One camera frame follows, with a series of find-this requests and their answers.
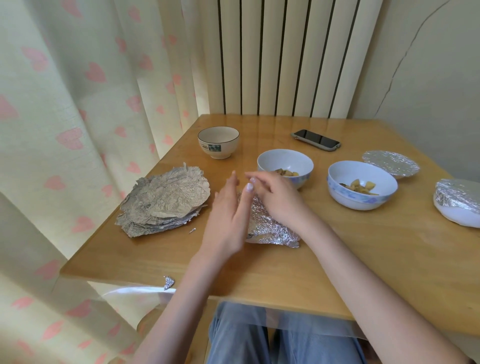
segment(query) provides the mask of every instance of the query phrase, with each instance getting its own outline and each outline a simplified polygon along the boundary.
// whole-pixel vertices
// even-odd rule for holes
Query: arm
[[[210,287],[226,261],[245,241],[253,199],[248,183],[237,203],[235,171],[215,201],[202,246],[191,259],[183,279],[158,321],[136,351],[132,364],[183,363]]]
[[[272,217],[298,233],[315,253],[382,363],[468,363],[458,347],[349,250],[287,179],[267,172],[247,177]]]

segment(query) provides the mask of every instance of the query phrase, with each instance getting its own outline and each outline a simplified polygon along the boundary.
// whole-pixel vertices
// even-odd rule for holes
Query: phone case
[[[300,136],[298,136],[298,135],[295,135],[295,133],[292,133],[292,134],[290,134],[290,135],[293,136],[294,139],[301,140],[301,141],[303,141],[303,142],[305,142],[305,143],[307,143],[307,144],[310,144],[311,146],[315,146],[315,147],[317,147],[317,148],[319,148],[319,149],[321,149],[321,150],[326,150],[327,152],[333,152],[333,151],[337,150],[338,148],[340,148],[340,146],[342,145],[340,142],[338,142],[338,144],[337,144],[335,147],[333,147],[333,148],[327,148],[327,147],[325,147],[325,146],[323,146],[323,145],[321,145],[321,144],[314,143],[314,142],[312,142],[312,141],[310,141],[310,140],[308,140],[308,139],[305,139],[305,138],[302,138],[302,137],[300,137]]]

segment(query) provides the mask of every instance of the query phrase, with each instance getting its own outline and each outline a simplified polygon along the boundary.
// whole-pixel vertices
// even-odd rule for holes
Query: phone screen
[[[295,135],[298,135],[300,138],[304,138],[307,140],[310,140],[311,142],[320,144],[322,146],[325,146],[327,148],[333,148],[337,144],[339,144],[338,141],[327,138],[326,136],[317,134],[317,133],[312,133],[306,129],[299,130],[295,133]]]

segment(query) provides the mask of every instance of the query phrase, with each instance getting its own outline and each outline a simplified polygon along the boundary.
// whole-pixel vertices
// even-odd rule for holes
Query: smartphone
[[[296,133],[292,133],[291,135],[295,139],[301,140],[328,152],[333,152],[337,148],[340,148],[341,145],[340,142],[336,140],[327,138],[326,136],[317,133],[313,133],[306,129],[298,130]]]

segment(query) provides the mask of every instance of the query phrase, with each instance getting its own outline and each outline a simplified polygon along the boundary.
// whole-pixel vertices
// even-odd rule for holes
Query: forearm
[[[200,250],[190,261],[181,284],[143,340],[133,364],[183,363],[210,287],[225,261]]]
[[[364,265],[320,218],[309,216],[299,233],[384,364],[468,362],[460,349]]]

